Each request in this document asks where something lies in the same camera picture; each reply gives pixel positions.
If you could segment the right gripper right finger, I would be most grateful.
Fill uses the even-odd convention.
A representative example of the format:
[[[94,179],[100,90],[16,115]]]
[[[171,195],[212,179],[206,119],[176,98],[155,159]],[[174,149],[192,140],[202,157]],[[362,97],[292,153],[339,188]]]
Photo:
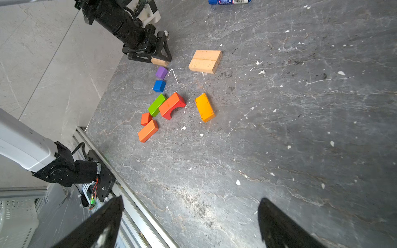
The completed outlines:
[[[267,198],[261,199],[258,206],[258,225],[268,248],[324,247]]]

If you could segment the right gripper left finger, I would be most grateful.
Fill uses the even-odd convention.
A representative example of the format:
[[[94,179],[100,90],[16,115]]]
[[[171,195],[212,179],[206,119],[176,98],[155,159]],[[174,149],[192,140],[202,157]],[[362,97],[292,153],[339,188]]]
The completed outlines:
[[[54,245],[55,248],[114,248],[124,211],[123,198],[114,197]]]

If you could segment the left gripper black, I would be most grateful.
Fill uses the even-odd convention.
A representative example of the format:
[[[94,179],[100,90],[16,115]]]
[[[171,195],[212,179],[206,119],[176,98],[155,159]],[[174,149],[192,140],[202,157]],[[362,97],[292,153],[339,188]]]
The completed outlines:
[[[152,57],[171,62],[172,56],[166,34],[149,24],[142,27],[142,21],[127,7],[131,1],[76,1],[75,8],[82,11],[85,23],[94,21],[112,33],[123,43],[122,52],[131,61],[151,63]]]

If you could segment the natural wood block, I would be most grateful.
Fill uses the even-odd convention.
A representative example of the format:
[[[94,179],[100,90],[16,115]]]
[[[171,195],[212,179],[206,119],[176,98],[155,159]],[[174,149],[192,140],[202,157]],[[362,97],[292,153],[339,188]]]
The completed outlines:
[[[189,64],[189,69],[195,72],[215,74],[219,63],[211,60],[201,60],[193,58]]]
[[[152,57],[151,63],[157,66],[168,67],[169,62]]]
[[[194,59],[216,61],[218,64],[220,64],[222,57],[222,51],[215,50],[196,50],[193,56]]]

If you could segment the red arch block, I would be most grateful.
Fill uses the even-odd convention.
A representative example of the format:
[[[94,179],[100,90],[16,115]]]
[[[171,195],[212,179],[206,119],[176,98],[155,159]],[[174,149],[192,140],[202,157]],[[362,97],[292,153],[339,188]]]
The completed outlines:
[[[160,114],[163,118],[167,120],[171,120],[171,113],[179,107],[185,107],[185,100],[181,95],[175,92],[170,98],[168,98],[162,105],[159,107]]]

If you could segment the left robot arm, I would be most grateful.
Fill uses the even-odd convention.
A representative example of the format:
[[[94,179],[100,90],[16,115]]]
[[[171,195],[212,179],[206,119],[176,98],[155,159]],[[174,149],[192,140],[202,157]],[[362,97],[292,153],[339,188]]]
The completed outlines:
[[[129,60],[157,65],[171,62],[167,33],[157,32],[154,26],[161,18],[155,1],[75,1],[74,6],[82,11],[85,23],[97,22],[119,39]],[[104,162],[86,153],[83,160],[75,160],[75,153],[1,110],[1,155],[34,177],[64,187],[110,180],[112,173]]]

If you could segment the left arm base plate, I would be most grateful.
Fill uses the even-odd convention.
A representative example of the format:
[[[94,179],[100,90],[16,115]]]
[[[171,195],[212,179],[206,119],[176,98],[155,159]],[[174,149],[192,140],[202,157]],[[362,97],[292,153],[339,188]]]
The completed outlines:
[[[93,209],[98,202],[103,203],[109,196],[116,179],[95,151],[90,150],[87,156],[89,161],[100,162],[101,164],[101,170],[97,177],[98,179],[95,179],[89,184],[82,184],[81,186],[81,196],[84,196],[87,200],[87,207]]]

